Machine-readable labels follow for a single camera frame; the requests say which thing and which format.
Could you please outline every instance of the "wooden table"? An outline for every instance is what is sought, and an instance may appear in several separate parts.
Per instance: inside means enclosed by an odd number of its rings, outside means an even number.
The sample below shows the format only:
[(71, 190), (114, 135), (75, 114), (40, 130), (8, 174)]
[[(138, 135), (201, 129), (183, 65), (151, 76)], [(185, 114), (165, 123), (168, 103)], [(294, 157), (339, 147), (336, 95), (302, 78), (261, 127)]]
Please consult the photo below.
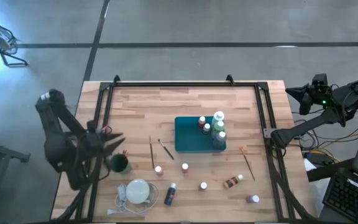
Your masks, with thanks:
[[(93, 119), (100, 82), (84, 82), (76, 118), (83, 126)], [(293, 124), (283, 81), (268, 81), (277, 126)], [(174, 146), (174, 119), (177, 116), (211, 116), (221, 110), (225, 114), (227, 149), (219, 154), (178, 154)], [(254, 222), (277, 221), (269, 170), (262, 140), (259, 114), (253, 88), (248, 87), (125, 87), (115, 88), (109, 116), (114, 132), (122, 132), (126, 141), (117, 149), (129, 151), (133, 170), (129, 174), (111, 173), (99, 183), (94, 222)], [(152, 137), (154, 163), (164, 175), (158, 177), (151, 165), (149, 135)], [(175, 160), (163, 150), (161, 139)], [(247, 168), (239, 146), (244, 146), (256, 181)], [(288, 147), (284, 158), (290, 188), (309, 213), (315, 215), (314, 203), (301, 152)], [(182, 174), (180, 166), (189, 164)], [(101, 176), (106, 174), (104, 167)], [(223, 182), (242, 174), (244, 180), (230, 189)], [(119, 184), (144, 179), (160, 189), (160, 198), (146, 216), (107, 215), (116, 209), (114, 199)], [(163, 204), (170, 183), (177, 183), (172, 206)], [(200, 182), (207, 182), (205, 192), (198, 191)], [(77, 192), (70, 189), (62, 174), (52, 218), (59, 216)], [(244, 199), (258, 195), (259, 203)], [(283, 209), (286, 211), (280, 190)]]

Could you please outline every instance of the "black keyboard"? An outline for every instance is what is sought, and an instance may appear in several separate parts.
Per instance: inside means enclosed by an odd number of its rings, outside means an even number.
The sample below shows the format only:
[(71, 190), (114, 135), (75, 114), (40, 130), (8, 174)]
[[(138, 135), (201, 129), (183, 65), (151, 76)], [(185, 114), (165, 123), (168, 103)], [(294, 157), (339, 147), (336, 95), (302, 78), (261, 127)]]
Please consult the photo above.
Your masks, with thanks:
[(329, 181), (323, 203), (358, 223), (358, 176), (339, 169)]

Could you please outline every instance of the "yellow cable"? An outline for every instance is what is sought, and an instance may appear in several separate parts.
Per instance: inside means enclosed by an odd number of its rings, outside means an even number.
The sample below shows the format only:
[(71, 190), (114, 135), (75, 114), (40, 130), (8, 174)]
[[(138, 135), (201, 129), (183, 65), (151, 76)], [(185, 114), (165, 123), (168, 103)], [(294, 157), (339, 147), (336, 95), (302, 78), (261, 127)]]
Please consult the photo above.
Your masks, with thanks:
[(334, 159), (334, 160), (336, 160), (336, 161), (338, 161), (338, 162), (340, 162), (340, 161), (341, 161), (341, 160), (339, 160), (337, 157), (335, 157), (335, 156), (331, 156), (331, 155), (329, 155), (328, 153), (324, 153), (324, 152), (319, 151), (319, 150), (317, 150), (317, 151), (310, 151), (310, 153), (314, 153), (314, 154), (323, 154), (323, 155), (329, 156), (330, 158), (332, 158), (332, 159)]
[(328, 146), (330, 146), (330, 145), (334, 144), (335, 142), (338, 142), (338, 141), (340, 141), (340, 140), (342, 140), (342, 139), (347, 139), (347, 138), (354, 137), (354, 136), (358, 136), (358, 133), (357, 133), (357, 134), (352, 134), (352, 135), (350, 135), (350, 136), (346, 136), (346, 137), (343, 137), (343, 138), (339, 138), (339, 139), (337, 139), (337, 140), (335, 140), (335, 141), (330, 142), (328, 145), (325, 145), (325, 146), (323, 146), (323, 147), (318, 147), (318, 148), (313, 149), (313, 150), (318, 150), (318, 149), (322, 149), (322, 148), (328, 147)]

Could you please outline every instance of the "white cord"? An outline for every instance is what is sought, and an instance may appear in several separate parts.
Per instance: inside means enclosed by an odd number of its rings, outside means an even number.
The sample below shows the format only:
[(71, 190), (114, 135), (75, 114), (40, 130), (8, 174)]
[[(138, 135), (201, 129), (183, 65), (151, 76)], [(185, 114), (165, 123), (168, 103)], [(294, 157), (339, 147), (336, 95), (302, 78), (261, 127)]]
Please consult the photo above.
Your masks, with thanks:
[(158, 192), (158, 187), (155, 184), (150, 183), (150, 182), (148, 182), (148, 184), (151, 185), (154, 188), (154, 194), (153, 194), (153, 197), (149, 201), (146, 201), (146, 202), (148, 202), (148, 203), (152, 202), (154, 200), (154, 198), (155, 198), (155, 195), (157, 194), (157, 198), (155, 199), (155, 201), (152, 204), (152, 206), (147, 207), (147, 205), (145, 205), (145, 209), (143, 211), (140, 211), (140, 212), (135, 212), (135, 211), (127, 208), (127, 206), (126, 206), (126, 203), (127, 203), (127, 194), (126, 194), (127, 186), (125, 184), (121, 184), (117, 188), (117, 196), (116, 196), (116, 199), (115, 199), (117, 210), (108, 209), (107, 210), (108, 215), (117, 214), (117, 213), (145, 215), (148, 210), (150, 210), (151, 208), (154, 207), (154, 205), (157, 203), (158, 198), (160, 196), (160, 194)]

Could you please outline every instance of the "concrete floor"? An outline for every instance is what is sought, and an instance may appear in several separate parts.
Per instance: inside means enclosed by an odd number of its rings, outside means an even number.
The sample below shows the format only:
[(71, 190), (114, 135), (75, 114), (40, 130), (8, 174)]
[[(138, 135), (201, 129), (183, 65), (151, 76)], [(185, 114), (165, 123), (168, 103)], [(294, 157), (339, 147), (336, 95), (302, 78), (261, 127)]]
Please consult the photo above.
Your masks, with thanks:
[[(104, 0), (0, 0), (0, 24), (23, 44), (92, 43)], [(101, 43), (109, 42), (357, 42), (358, 0), (115, 0)], [(0, 144), (32, 154), (12, 161), (0, 191), (0, 223), (48, 220), (58, 174), (45, 161), (44, 132), (34, 104), (50, 88), (75, 112), (91, 49), (19, 49), (27, 68), (0, 61)], [(344, 85), (358, 79), (358, 47), (98, 49), (90, 80), (284, 80), (301, 86), (316, 73)], [(290, 99), (293, 110), (298, 103)], [(358, 118), (326, 125), (340, 137)], [(330, 151), (348, 159), (358, 141)]]

